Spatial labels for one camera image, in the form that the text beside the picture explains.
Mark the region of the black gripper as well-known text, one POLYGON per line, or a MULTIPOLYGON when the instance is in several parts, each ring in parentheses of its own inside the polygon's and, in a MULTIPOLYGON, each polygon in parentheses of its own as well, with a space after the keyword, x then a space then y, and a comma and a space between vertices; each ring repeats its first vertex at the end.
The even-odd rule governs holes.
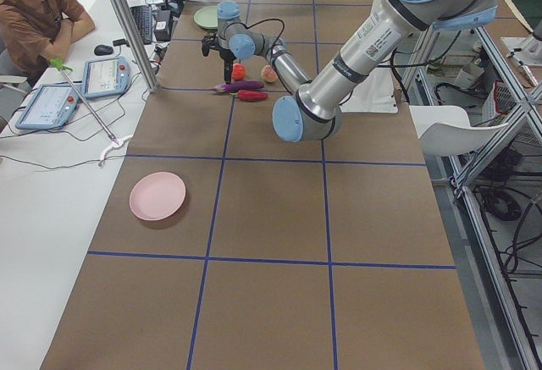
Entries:
POLYGON ((219 56, 225 62, 224 64, 224 81, 231 82, 232 80, 232 52, 228 48, 227 41, 223 37, 218 37, 219 56))

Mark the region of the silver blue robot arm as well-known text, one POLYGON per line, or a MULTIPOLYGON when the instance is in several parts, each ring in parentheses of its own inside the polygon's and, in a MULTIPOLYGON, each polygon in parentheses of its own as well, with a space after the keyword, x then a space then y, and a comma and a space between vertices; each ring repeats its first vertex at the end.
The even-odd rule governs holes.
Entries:
POLYGON ((218 46, 235 58, 265 58, 289 92, 274 104, 274 131, 283 141, 320 141, 341 123, 340 102, 414 31, 464 30, 490 23, 497 0, 377 0, 370 16, 315 77, 310 78, 277 36, 252 32, 233 1, 218 5, 218 46))

